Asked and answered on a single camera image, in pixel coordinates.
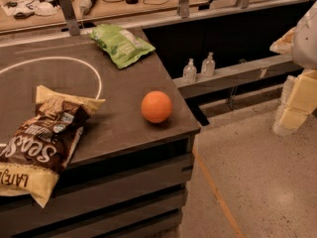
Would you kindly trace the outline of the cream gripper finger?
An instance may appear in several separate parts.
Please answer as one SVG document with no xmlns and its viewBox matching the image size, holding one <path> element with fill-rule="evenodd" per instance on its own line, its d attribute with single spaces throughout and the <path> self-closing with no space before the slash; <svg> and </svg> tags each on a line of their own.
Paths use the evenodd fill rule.
<svg viewBox="0 0 317 238">
<path fill-rule="evenodd" d="M 290 55 L 292 50 L 293 35 L 294 28 L 290 29 L 281 38 L 273 42 L 269 47 L 269 50 L 281 55 Z"/>
<path fill-rule="evenodd" d="M 289 75 L 283 85 L 272 130 L 279 136 L 297 131 L 317 109 L 317 70 L 304 69 Z"/>
</svg>

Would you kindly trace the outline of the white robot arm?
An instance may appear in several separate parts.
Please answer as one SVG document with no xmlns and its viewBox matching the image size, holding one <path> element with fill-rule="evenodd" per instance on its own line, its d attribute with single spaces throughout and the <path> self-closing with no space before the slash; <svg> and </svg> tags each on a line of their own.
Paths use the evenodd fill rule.
<svg viewBox="0 0 317 238">
<path fill-rule="evenodd" d="M 292 61 L 304 68 L 298 76 L 286 79 L 275 114 L 272 130 L 286 136 L 297 131 L 317 109 L 317 2 L 269 49 L 291 55 Z"/>
</svg>

